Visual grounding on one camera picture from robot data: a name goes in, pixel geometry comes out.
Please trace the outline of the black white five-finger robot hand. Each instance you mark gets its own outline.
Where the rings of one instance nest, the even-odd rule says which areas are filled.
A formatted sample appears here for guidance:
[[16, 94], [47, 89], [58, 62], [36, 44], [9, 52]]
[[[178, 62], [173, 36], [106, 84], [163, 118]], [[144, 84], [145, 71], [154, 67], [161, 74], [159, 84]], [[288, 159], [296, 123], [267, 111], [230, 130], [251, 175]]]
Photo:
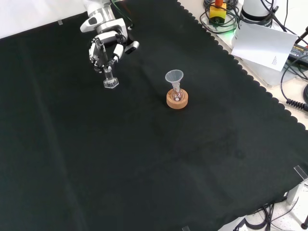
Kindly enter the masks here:
[[89, 48], [89, 60], [98, 73], [112, 69], [124, 53], [130, 54], [139, 47], [139, 42], [129, 37], [122, 18], [105, 22], [101, 16], [94, 15], [81, 25], [80, 30], [83, 33], [98, 32]]

